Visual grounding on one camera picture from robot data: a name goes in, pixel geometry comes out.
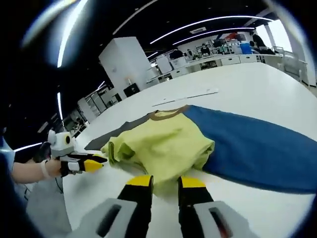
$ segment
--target cable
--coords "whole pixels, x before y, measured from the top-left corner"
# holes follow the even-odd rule
[[[60,190],[60,193],[64,193],[63,190],[62,190],[62,189],[60,188],[60,186],[58,185],[57,178],[55,178],[55,182],[56,182],[57,187],[58,187],[59,190]]]

